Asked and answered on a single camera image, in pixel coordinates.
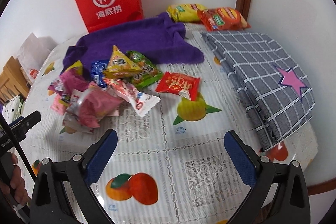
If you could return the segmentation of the person's left hand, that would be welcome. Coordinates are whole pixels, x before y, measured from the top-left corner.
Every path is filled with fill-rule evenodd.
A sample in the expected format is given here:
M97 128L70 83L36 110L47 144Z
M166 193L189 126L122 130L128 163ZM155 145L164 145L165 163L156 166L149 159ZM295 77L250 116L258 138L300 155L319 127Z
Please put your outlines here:
M25 180L23 179L21 169L18 166L18 158L13 153L10 153L10 155L11 162L14 167L10 186L13 190L15 190L14 199L22 206L25 206L29 200L27 190L25 189Z

